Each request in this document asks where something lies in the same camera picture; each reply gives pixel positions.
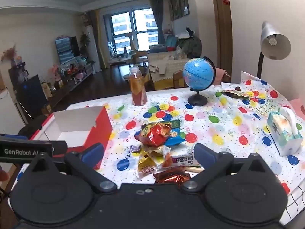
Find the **balloon pattern tablecloth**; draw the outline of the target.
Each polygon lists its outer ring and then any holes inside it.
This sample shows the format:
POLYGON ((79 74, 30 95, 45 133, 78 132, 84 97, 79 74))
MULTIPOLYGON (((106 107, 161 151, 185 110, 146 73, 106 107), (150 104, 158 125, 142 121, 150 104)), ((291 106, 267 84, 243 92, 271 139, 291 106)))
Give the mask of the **balloon pattern tablecloth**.
MULTIPOLYGON (((190 105, 195 93, 185 88, 149 92, 143 106, 127 95, 71 105, 67 110, 105 106, 113 130, 94 170, 117 190, 95 192, 65 164, 69 151, 53 157, 41 152, 24 163, 10 194, 19 228, 282 228, 304 209, 304 120, 269 83, 245 72, 241 78, 239 84, 200 92, 208 100, 204 106, 190 105), (228 87, 250 98, 220 93, 228 87), (284 107, 295 113, 303 141, 295 154, 282 157, 267 119, 284 107), (152 147, 134 138, 143 125, 177 119, 186 134, 179 145, 152 147), (234 156, 225 175, 202 192, 184 192, 183 183, 156 184, 154 173, 137 178, 140 152, 129 152, 131 145, 154 155, 159 173, 172 169, 162 167, 165 154, 194 149, 196 143, 234 156)), ((191 178, 199 174, 185 172, 191 178)))

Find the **sofa with yellow cover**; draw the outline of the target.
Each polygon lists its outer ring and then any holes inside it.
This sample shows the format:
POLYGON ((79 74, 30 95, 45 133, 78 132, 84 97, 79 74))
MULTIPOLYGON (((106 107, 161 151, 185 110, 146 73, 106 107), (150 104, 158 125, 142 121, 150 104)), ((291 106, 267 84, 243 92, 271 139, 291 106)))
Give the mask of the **sofa with yellow cover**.
POLYGON ((173 74, 183 70, 189 58, 174 58, 175 52, 149 53, 148 67, 155 90, 173 88, 173 74))

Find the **wooden stick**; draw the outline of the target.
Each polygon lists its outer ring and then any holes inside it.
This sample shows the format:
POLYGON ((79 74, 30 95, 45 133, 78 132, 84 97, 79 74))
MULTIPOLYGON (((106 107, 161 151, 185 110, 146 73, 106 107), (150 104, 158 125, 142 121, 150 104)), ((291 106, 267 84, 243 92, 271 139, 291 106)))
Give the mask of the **wooden stick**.
POLYGON ((200 173, 204 171, 204 168, 199 168, 195 166, 184 166, 183 169, 188 172, 193 172, 193 173, 200 173))

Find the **opened wrapper near lamp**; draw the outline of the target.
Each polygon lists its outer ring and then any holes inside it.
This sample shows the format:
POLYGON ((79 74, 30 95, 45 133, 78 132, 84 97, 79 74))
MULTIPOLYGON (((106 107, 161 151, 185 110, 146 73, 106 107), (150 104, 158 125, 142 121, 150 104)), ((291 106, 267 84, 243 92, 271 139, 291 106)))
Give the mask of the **opened wrapper near lamp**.
POLYGON ((231 98, 236 98, 236 99, 250 98, 250 96, 247 93, 242 92, 240 89, 238 89, 238 90, 232 89, 231 87, 220 90, 220 93, 225 94, 231 98))

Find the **small blue globe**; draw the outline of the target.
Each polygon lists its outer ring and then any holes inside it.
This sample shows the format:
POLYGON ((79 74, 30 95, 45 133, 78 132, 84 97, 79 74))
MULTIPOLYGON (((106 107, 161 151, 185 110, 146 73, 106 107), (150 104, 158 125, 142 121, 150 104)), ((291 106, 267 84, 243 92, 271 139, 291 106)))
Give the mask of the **small blue globe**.
POLYGON ((208 100, 200 92, 212 86, 215 81, 216 68, 214 63, 206 56, 193 58, 185 63, 182 76, 190 90, 195 92, 188 98, 188 103, 192 106, 206 105, 208 100))

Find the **tv console cabinet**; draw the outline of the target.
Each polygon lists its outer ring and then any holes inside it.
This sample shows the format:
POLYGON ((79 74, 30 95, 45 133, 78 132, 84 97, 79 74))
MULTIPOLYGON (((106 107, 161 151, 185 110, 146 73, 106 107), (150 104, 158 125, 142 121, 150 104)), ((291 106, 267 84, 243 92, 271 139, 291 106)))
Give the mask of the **tv console cabinet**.
POLYGON ((94 74, 93 63, 94 61, 90 61, 86 65, 74 68, 70 75, 63 77, 57 85, 54 85, 55 91, 52 91, 52 96, 47 98, 51 109, 54 109, 69 93, 94 74))

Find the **orange juice bottle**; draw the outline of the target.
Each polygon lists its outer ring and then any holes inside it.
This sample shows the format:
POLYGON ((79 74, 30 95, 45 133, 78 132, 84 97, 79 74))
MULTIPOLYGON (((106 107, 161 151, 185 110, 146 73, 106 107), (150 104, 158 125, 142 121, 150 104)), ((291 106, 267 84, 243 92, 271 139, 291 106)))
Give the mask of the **orange juice bottle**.
POLYGON ((143 106, 147 102, 144 78, 138 66, 130 68, 129 84, 132 95, 132 103, 135 106, 143 106))

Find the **purple candy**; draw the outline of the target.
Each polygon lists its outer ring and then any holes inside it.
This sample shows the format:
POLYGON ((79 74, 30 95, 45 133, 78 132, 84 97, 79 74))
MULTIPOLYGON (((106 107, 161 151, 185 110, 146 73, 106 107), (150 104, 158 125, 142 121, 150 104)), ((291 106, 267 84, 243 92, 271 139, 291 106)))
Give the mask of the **purple candy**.
POLYGON ((129 152, 131 153, 139 153, 141 151, 141 146, 131 145, 129 148, 129 152))

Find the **red white cardboard box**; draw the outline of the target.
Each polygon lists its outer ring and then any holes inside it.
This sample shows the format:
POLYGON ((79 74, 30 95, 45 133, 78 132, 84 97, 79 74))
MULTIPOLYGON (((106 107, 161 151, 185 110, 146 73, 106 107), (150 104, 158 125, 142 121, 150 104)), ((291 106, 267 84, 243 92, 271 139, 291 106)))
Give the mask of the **red white cardboard box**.
POLYGON ((93 106, 52 113, 31 140, 65 141, 68 151, 81 151, 95 143, 107 148, 112 125, 105 106, 93 106))

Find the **tissue pack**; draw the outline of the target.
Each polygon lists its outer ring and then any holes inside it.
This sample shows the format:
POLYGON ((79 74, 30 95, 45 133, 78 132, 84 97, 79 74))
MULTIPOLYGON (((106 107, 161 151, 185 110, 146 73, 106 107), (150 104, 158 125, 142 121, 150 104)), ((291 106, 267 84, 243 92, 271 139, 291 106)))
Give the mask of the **tissue pack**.
POLYGON ((284 107, 278 112, 270 112, 267 129, 280 156, 293 155, 300 149, 303 137, 297 129, 296 115, 291 109, 284 107))

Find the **black mini fridge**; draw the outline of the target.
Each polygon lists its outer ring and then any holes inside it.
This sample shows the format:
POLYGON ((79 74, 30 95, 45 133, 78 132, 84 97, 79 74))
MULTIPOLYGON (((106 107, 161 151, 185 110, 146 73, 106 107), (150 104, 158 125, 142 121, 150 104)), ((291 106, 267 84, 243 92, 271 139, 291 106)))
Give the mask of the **black mini fridge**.
POLYGON ((35 118, 42 115, 42 109, 48 104, 48 100, 43 92, 38 75, 19 84, 16 91, 17 100, 22 104, 30 117, 35 118))

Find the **blue cookie packet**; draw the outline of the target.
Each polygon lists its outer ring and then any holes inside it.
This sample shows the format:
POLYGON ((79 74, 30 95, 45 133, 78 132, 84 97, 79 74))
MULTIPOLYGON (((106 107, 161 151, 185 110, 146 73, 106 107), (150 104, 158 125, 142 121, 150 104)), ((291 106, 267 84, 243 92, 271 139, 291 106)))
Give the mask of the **blue cookie packet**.
POLYGON ((172 147, 179 145, 180 143, 185 141, 186 134, 184 132, 180 132, 179 128, 173 128, 170 131, 168 138, 166 139, 164 145, 167 147, 172 147))

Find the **coffee table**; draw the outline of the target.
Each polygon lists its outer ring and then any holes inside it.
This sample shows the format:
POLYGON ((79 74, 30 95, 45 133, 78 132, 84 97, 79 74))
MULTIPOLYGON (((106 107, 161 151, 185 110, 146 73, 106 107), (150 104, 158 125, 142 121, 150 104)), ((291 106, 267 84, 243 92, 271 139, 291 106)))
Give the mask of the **coffee table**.
POLYGON ((133 61, 133 57, 129 55, 126 57, 111 58, 108 61, 108 64, 110 66, 110 69, 112 69, 113 66, 120 66, 120 65, 128 65, 129 67, 131 67, 132 61, 133 61))

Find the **white snack packet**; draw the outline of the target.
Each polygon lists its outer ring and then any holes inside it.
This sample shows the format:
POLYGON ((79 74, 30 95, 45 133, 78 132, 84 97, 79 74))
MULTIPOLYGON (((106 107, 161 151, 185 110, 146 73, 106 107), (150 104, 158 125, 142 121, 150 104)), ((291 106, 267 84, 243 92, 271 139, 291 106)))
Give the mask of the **white snack packet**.
POLYGON ((183 152, 174 152, 171 150, 169 153, 165 154, 165 160, 162 164, 162 167, 173 168, 177 166, 201 166, 199 162, 195 160, 193 148, 188 148, 183 152))

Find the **shiny red foil snack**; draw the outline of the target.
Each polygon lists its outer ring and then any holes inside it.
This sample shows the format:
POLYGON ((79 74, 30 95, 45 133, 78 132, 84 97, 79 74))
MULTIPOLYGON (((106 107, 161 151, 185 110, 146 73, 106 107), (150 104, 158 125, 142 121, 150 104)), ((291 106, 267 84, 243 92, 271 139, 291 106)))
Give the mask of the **shiny red foil snack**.
POLYGON ((181 185, 182 183, 187 182, 191 179, 190 174, 186 173, 181 168, 172 168, 159 173, 154 173, 153 177, 155 178, 156 184, 181 185))

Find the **wooden chair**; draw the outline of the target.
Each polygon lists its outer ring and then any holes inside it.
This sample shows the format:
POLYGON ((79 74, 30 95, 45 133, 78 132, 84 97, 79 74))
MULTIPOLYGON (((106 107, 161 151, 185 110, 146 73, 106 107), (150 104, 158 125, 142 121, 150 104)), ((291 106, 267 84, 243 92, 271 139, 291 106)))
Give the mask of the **wooden chair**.
POLYGON ((185 88, 187 87, 187 84, 184 81, 183 77, 183 70, 177 71, 173 73, 172 76, 173 79, 173 87, 174 88, 185 88))

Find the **green snack packet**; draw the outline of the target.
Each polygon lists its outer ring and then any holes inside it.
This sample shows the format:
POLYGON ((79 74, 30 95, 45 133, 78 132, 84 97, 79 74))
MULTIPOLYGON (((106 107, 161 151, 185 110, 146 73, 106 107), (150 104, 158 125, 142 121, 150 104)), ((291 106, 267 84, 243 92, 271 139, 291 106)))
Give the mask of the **green snack packet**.
POLYGON ((170 126, 172 129, 180 128, 180 120, 170 120, 162 122, 164 125, 170 126))

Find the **red chips bag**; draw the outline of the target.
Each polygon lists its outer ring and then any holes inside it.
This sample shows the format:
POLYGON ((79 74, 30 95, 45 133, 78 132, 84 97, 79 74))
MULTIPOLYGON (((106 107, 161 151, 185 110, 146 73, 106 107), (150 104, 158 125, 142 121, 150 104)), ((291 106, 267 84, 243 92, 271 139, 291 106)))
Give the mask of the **red chips bag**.
POLYGON ((143 125, 141 131, 135 133, 134 138, 144 145, 158 147, 166 142, 171 129, 170 123, 149 123, 143 125))

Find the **white desk lamp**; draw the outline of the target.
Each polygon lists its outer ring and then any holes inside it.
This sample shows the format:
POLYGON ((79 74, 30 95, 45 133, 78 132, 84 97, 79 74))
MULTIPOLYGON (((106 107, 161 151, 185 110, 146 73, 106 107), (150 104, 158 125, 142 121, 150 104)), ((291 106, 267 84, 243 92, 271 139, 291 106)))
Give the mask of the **white desk lamp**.
POLYGON ((291 43, 289 39, 267 21, 262 23, 260 46, 261 51, 256 75, 259 79, 262 76, 264 57, 271 60, 283 60, 287 58, 291 52, 291 43))

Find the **television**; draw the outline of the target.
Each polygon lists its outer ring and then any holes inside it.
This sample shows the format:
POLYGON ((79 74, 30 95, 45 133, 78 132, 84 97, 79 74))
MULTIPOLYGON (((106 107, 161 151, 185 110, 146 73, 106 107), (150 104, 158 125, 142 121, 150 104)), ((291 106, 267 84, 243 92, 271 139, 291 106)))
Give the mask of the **television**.
POLYGON ((64 65, 75 57, 80 56, 76 37, 62 37, 55 40, 59 63, 64 65))

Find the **yellow snack packet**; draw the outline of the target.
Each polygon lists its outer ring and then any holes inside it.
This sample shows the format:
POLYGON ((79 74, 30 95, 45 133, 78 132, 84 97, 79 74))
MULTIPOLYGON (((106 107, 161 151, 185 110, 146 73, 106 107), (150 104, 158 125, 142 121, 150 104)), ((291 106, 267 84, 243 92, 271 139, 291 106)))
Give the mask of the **yellow snack packet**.
POLYGON ((141 150, 139 153, 139 159, 137 162, 136 176, 138 179, 155 173, 157 171, 157 162, 154 155, 141 150))

